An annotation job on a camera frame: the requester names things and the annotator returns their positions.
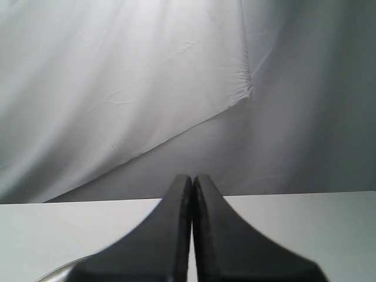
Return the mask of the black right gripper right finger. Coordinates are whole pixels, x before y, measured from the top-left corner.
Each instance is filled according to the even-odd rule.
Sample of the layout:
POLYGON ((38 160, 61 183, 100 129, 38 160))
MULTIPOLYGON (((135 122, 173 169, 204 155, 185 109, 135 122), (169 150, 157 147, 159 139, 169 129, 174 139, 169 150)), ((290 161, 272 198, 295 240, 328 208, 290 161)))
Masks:
POLYGON ((249 225, 207 174, 193 183, 193 240, 199 281, 325 281, 319 265, 249 225))

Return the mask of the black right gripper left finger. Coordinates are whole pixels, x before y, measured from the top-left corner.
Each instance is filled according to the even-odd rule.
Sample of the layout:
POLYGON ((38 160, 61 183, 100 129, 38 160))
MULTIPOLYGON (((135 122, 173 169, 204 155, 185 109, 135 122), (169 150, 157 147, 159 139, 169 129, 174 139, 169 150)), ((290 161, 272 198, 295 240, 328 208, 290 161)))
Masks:
POLYGON ((78 263, 68 281, 186 281, 192 180, 177 175, 152 212, 129 234, 78 263))

